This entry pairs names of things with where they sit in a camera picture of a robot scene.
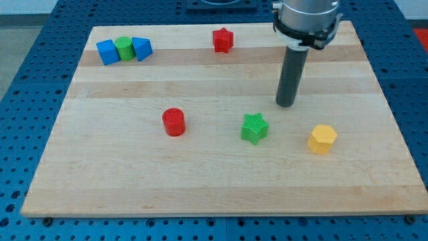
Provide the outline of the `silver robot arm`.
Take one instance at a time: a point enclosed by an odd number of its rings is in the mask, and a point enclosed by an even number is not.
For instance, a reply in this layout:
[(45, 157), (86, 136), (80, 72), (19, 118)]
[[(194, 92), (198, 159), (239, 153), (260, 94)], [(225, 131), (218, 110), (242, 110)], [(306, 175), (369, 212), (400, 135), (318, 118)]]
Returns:
[(338, 30), (342, 18), (339, 5), (340, 0), (274, 1), (274, 31), (294, 51), (322, 50)]

